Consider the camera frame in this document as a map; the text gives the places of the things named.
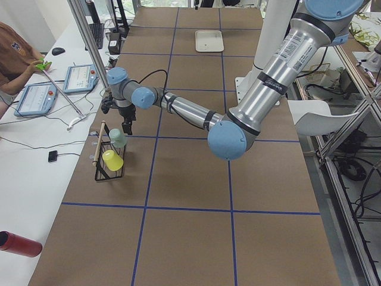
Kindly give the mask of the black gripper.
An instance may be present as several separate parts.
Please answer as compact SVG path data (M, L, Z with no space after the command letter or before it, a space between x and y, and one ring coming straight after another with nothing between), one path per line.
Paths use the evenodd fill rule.
M130 104L127 107L119 107L119 114L124 118L121 126L123 132L127 135L133 135L132 124L136 121L136 107L134 104Z

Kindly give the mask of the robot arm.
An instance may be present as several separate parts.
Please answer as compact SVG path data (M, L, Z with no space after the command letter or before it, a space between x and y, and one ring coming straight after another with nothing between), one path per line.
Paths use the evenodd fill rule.
M208 146L219 158L234 160L251 148L261 122L297 75L323 46L340 45L362 1L302 1L291 18L291 29L236 107L225 115L178 97L163 88L146 87L115 67L107 82L117 109L156 105L207 130Z

